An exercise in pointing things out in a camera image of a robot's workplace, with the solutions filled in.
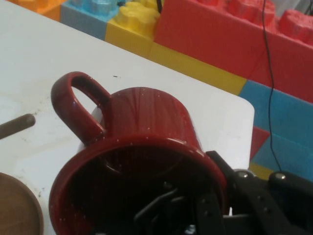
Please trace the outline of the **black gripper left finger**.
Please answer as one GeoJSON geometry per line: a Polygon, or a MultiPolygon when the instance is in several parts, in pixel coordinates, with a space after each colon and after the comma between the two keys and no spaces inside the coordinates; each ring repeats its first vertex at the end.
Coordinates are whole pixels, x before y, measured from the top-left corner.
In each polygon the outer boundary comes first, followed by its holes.
{"type": "Polygon", "coordinates": [[[134,215],[139,235],[179,235],[192,220],[192,200],[178,188],[168,190],[134,215]]]}

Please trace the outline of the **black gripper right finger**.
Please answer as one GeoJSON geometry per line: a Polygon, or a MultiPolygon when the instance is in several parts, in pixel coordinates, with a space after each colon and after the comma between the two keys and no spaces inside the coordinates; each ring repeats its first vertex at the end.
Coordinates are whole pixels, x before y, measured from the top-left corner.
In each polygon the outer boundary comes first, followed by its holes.
{"type": "Polygon", "coordinates": [[[226,199],[232,215],[223,215],[211,190],[197,198],[199,235],[311,235],[313,184],[287,171],[262,180],[247,170],[233,170],[216,151],[207,155],[227,181],[226,199]]]}

